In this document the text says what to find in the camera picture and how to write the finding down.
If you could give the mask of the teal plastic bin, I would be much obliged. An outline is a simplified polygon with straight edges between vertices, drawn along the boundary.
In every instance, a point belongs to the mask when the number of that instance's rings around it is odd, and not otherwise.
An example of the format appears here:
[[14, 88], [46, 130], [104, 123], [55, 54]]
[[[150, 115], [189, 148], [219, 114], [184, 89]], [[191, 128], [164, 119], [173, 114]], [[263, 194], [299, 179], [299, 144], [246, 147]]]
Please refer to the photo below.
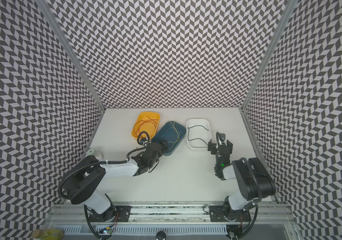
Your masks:
[[160, 140], [167, 141], [169, 148], [164, 152], [164, 156], [170, 156], [182, 142], [186, 133], [186, 127], [175, 121], [169, 121], [155, 134], [152, 142], [157, 143]]

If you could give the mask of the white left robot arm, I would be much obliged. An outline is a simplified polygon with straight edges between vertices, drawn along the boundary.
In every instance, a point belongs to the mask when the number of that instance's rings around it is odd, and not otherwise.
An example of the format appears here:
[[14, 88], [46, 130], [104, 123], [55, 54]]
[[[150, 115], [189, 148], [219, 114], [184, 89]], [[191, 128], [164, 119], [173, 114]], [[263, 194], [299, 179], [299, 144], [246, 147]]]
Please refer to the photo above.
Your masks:
[[139, 134], [137, 143], [142, 147], [128, 152], [124, 161], [102, 161], [93, 155], [87, 156], [68, 171], [58, 185], [60, 198], [69, 200], [73, 205], [83, 205], [87, 224], [98, 240], [109, 240], [112, 236], [99, 234], [91, 225], [90, 214], [104, 221], [113, 220], [114, 227], [118, 223], [118, 212], [112, 200], [97, 190], [100, 183], [107, 179], [150, 173], [169, 148], [164, 140], [151, 142], [145, 131]]

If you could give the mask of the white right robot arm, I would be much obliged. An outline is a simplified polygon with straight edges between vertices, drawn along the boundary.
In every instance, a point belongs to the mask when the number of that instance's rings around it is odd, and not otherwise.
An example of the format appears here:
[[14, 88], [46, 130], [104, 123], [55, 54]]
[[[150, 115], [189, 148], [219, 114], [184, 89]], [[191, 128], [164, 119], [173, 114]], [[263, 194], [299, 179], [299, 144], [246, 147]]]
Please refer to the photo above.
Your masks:
[[262, 199], [276, 193], [276, 186], [267, 168], [258, 158], [230, 160], [233, 144], [224, 133], [216, 133], [216, 143], [209, 141], [208, 151], [216, 157], [215, 176], [220, 180], [236, 180], [237, 191], [225, 197], [221, 206], [204, 205], [211, 222], [228, 222], [225, 237], [244, 238], [253, 228]]

